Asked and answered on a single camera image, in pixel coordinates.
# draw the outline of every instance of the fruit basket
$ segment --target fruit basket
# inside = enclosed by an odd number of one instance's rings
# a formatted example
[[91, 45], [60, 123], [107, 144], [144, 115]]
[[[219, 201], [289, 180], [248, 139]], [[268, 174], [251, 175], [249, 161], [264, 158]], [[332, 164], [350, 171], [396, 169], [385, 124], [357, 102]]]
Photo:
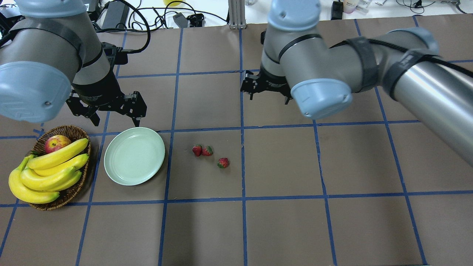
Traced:
[[60, 207], [63, 207], [67, 203], [69, 203], [74, 197], [79, 194], [81, 189], [84, 187], [87, 181], [87, 177], [89, 174], [89, 162], [90, 162], [90, 153], [92, 150], [92, 145], [90, 143], [90, 137], [85, 132], [83, 129], [81, 129], [78, 126], [75, 125], [62, 125], [55, 127], [48, 132], [44, 133], [41, 138], [36, 142], [32, 150], [30, 151], [30, 154], [35, 154], [38, 156], [45, 155], [46, 152], [44, 151], [44, 144], [46, 143], [46, 140], [49, 139], [52, 136], [55, 135], [63, 135], [68, 137], [71, 141], [76, 141], [78, 139], [83, 139], [87, 138], [88, 139], [88, 145], [87, 147], [80, 152], [79, 154], [87, 153], [89, 155], [89, 159], [87, 160], [87, 163], [80, 169], [82, 171], [82, 176], [80, 177], [79, 181], [77, 181], [76, 184], [73, 186], [60, 191], [59, 197], [54, 200], [53, 202], [50, 203], [45, 203], [45, 204], [33, 204], [30, 203], [29, 205], [37, 210], [41, 211], [50, 211], [54, 210]]

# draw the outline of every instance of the yellow object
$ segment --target yellow object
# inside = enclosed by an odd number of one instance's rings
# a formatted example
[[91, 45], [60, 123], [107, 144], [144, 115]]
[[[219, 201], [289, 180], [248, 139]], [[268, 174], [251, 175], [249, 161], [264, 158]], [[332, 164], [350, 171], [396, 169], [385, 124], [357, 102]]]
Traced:
[[21, 182], [21, 172], [31, 158], [33, 158], [33, 155], [25, 157], [21, 164], [10, 173], [8, 178], [8, 186], [10, 187], [10, 191], [15, 197], [28, 203], [44, 204], [56, 200], [59, 197], [59, 192], [35, 191], [29, 189]]
[[88, 139], [86, 138], [76, 140], [60, 150], [30, 159], [26, 166], [34, 170], [55, 167], [79, 154], [87, 147], [87, 144]]
[[[167, 6], [172, 1], [174, 1], [174, 0], [163, 0], [163, 3]], [[172, 3], [172, 4], [169, 5], [169, 7], [177, 7], [180, 4], [181, 4], [180, 2]]]
[[51, 167], [51, 168], [48, 168], [48, 169], [35, 169], [35, 173], [42, 176], [42, 177], [47, 177], [47, 176], [50, 176], [50, 175], [54, 175], [55, 173], [57, 172], [60, 172], [62, 170], [64, 170], [65, 168], [69, 167], [69, 166], [73, 166], [75, 167], [75, 169], [81, 169], [86, 163], [87, 163], [87, 160], [89, 158], [89, 155], [84, 153], [84, 154], [80, 154], [72, 159], [70, 159], [69, 161], [67, 162], [64, 162], [60, 165], [57, 165], [55, 167]]
[[73, 166], [69, 166], [54, 175], [42, 177], [37, 175], [32, 169], [25, 168], [21, 171], [20, 180], [25, 186], [33, 190], [51, 190], [51, 188], [62, 185], [69, 180], [75, 171], [76, 169]]
[[56, 186], [56, 187], [53, 187], [51, 188], [51, 190], [53, 191], [61, 191], [61, 190], [64, 190], [66, 188], [69, 188], [71, 187], [72, 185], [74, 185], [75, 183], [77, 183], [77, 181], [79, 181], [80, 177], [82, 176], [82, 172], [81, 171], [75, 171], [74, 172], [74, 175], [69, 179], [67, 180], [66, 182], [62, 183], [61, 185], [59, 186]]

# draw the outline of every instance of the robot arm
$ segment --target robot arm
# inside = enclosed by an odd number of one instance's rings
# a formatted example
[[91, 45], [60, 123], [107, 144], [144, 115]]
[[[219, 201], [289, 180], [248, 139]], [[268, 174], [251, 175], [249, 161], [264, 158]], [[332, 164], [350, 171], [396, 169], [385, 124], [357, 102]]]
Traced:
[[348, 107], [352, 93], [382, 85], [473, 166], [473, 77], [435, 57], [430, 32], [401, 29], [328, 48], [317, 30], [319, 14], [318, 0], [274, 0], [261, 70], [245, 73], [241, 91], [250, 99], [278, 91], [286, 104], [295, 99], [302, 115], [320, 119]]
[[0, 49], [0, 114], [45, 122], [67, 101], [95, 126], [97, 110], [127, 115], [138, 126], [146, 104], [137, 91], [124, 95], [113, 73], [115, 63], [127, 60], [115, 61], [121, 47], [100, 43], [82, 1], [16, 2], [26, 18], [2, 39], [12, 42]]

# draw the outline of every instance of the yellow banana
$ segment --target yellow banana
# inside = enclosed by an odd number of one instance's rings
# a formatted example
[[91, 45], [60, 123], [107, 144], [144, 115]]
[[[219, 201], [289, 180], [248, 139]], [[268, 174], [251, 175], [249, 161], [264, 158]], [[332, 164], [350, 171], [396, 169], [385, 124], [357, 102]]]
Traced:
[[51, 188], [59, 186], [66, 180], [70, 179], [74, 175], [75, 171], [76, 169], [73, 166], [69, 166], [54, 175], [42, 177], [37, 175], [32, 169], [25, 168], [21, 171], [20, 179], [25, 186], [31, 189], [51, 190]]
[[55, 187], [51, 188], [50, 190], [52, 190], [52, 191], [61, 191], [61, 190], [64, 190], [66, 188], [69, 188], [72, 185], [74, 185], [75, 183], [77, 183], [77, 181], [79, 181], [81, 176], [82, 176], [81, 171], [75, 171], [74, 175], [71, 178], [69, 178], [68, 180], [66, 180], [66, 182], [64, 182], [64, 183], [62, 183], [58, 186], [55, 186]]
[[74, 166], [76, 169], [81, 169], [86, 163], [89, 158], [89, 155], [86, 153], [80, 154], [72, 159], [70, 159], [67, 162], [64, 162], [60, 165], [57, 165], [55, 167], [51, 167], [48, 169], [35, 169], [35, 173], [42, 176], [42, 177], [47, 177], [50, 175], [53, 175], [69, 166]]
[[42, 170], [60, 165], [79, 154], [79, 152], [87, 147], [87, 144], [88, 139], [86, 138], [76, 140], [60, 150], [30, 159], [26, 166], [34, 170]]
[[13, 193], [13, 195], [15, 195], [15, 197], [28, 203], [44, 204], [56, 200], [59, 197], [59, 192], [34, 191], [26, 187], [21, 182], [21, 172], [25, 168], [26, 163], [30, 158], [33, 158], [33, 155], [25, 157], [21, 164], [10, 173], [8, 178], [8, 186], [10, 187], [10, 191]]

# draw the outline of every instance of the blue plastic cap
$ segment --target blue plastic cap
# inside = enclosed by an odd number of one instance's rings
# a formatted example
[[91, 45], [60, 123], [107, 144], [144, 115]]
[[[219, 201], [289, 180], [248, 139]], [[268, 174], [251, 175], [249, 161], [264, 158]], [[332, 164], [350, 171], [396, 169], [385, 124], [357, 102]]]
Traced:
[[412, 27], [412, 28], [404, 28], [404, 29], [395, 29], [393, 31], [407, 31], [414, 35], [416, 35], [419, 39], [421, 39], [427, 48], [438, 55], [440, 48], [438, 46], [437, 41], [434, 39], [434, 36], [430, 31], [422, 27]]
[[279, 30], [296, 32], [315, 27], [319, 17], [319, 0], [273, 0], [268, 22]]
[[16, 0], [20, 13], [32, 18], [63, 18], [87, 11], [82, 0]]
[[56, 117], [71, 92], [70, 81], [58, 69], [20, 61], [0, 66], [0, 115], [41, 123]]
[[347, 108], [353, 98], [350, 87], [340, 80], [312, 79], [296, 84], [291, 89], [299, 109], [313, 120], [336, 114]]

